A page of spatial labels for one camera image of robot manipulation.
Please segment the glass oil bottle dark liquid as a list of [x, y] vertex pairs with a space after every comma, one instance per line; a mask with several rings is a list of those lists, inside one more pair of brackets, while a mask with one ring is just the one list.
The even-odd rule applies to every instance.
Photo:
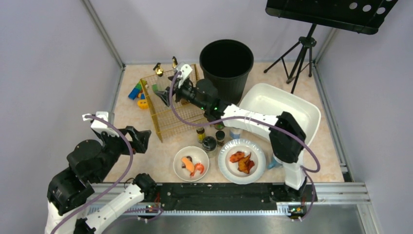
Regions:
[[179, 70], [177, 69], [178, 66], [178, 61], [177, 58], [175, 56], [172, 57], [172, 68], [173, 68], [173, 75], [171, 77], [169, 77], [169, 80], [172, 81], [174, 76], [179, 72]]

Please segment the red sauce bottle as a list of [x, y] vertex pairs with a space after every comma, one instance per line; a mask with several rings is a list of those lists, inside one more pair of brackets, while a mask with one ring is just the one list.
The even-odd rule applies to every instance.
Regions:
[[225, 128], [225, 126], [224, 126], [223, 124], [215, 124], [215, 125], [214, 125], [214, 128], [215, 128], [216, 130], [222, 130], [222, 129]]

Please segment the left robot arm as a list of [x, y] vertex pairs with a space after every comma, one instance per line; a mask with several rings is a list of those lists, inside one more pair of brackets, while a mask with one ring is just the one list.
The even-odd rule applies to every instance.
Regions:
[[132, 153], [143, 154], [148, 148], [151, 131], [132, 126], [120, 129], [119, 136], [96, 133], [100, 141], [88, 139], [68, 154], [68, 168], [53, 177], [48, 186], [47, 234], [101, 234], [127, 209], [153, 198], [156, 183], [149, 174], [138, 174], [116, 198], [97, 212], [83, 217], [76, 213], [94, 194], [92, 184], [102, 182], [121, 155], [129, 153], [123, 136], [129, 134]]

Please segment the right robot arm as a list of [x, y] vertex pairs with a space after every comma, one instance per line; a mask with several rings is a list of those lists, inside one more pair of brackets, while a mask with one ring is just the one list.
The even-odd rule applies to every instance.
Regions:
[[154, 93], [166, 106], [183, 99], [203, 110], [209, 122], [221, 122], [226, 127], [246, 130], [269, 140], [274, 157], [283, 164], [287, 193], [302, 196], [307, 177], [300, 158], [307, 146], [307, 134], [291, 113], [282, 111], [270, 115], [245, 110], [220, 99], [218, 90], [208, 79], [193, 84], [179, 78], [164, 90], [156, 88]]

